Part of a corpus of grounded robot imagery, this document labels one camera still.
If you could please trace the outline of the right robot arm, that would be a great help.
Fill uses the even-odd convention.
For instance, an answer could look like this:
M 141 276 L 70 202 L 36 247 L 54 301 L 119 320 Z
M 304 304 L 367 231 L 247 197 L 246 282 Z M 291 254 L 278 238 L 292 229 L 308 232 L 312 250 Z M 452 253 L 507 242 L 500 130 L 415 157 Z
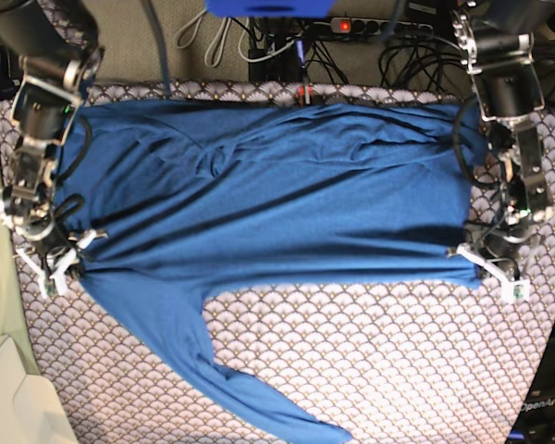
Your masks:
M 0 38 L 19 56 L 22 82 L 11 112 L 19 137 L 13 176 L 0 191 L 0 219 L 37 254 L 18 256 L 36 276 L 43 298 L 63 296 L 66 278 L 83 272 L 82 256 L 98 237 L 90 228 L 72 235 L 66 218 L 84 205 L 78 194 L 55 205 L 56 190 L 79 165 L 60 169 L 66 139 L 77 122 L 104 56 L 99 29 L 81 1 L 64 1 L 64 16 L 79 31 L 65 40 L 36 1 L 0 1 Z

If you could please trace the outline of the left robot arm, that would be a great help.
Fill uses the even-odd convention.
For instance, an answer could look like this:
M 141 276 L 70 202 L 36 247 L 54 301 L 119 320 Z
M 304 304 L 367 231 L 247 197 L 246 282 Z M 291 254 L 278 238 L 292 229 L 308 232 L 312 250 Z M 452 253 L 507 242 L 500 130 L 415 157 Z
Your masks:
M 535 32 L 555 12 L 555 1 L 462 1 L 451 12 L 462 64 L 473 83 L 473 95 L 453 121 L 452 145 L 459 167 L 481 191 L 493 191 L 499 209 L 492 221 L 469 224 L 467 240 L 450 250 L 494 277 L 506 303 L 529 299 L 526 277 L 542 236 L 537 226 L 554 213 L 552 194 L 543 171 L 544 144 L 533 120 L 545 107 L 534 67 Z M 466 141 L 460 126 L 473 105 L 487 135 L 490 154 L 499 163 L 499 178 L 476 179 L 463 155 Z

